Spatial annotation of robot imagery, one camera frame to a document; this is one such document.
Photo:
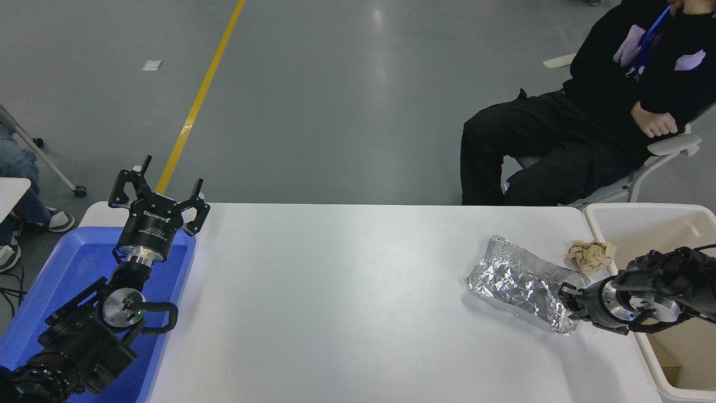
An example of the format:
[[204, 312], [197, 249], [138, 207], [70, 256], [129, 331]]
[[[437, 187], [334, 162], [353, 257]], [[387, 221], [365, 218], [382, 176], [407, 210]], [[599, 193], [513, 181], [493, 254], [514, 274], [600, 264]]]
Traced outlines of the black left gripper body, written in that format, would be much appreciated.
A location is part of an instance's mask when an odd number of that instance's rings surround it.
[[149, 251], [154, 263], [166, 262], [183, 224], [181, 211], [172, 211], [175, 206], [175, 201], [134, 201], [115, 245], [115, 257], [129, 258]]

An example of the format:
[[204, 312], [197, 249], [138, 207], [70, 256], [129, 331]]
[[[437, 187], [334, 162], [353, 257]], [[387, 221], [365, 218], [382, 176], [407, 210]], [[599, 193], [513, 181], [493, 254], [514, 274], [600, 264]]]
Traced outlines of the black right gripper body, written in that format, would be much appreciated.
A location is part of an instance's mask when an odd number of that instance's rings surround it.
[[598, 282], [588, 288], [578, 290], [576, 296], [576, 316], [590, 322], [595, 327], [607, 325], [607, 309], [603, 296], [607, 282]]

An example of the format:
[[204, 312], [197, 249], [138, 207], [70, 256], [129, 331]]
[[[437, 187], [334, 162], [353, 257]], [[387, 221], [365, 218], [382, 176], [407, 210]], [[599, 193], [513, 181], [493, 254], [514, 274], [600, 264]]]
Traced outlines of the person's hand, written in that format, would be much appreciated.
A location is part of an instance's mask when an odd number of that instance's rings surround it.
[[652, 113], [645, 110], [640, 101], [635, 102], [630, 114], [637, 127], [649, 138], [679, 132], [677, 122], [670, 113]]

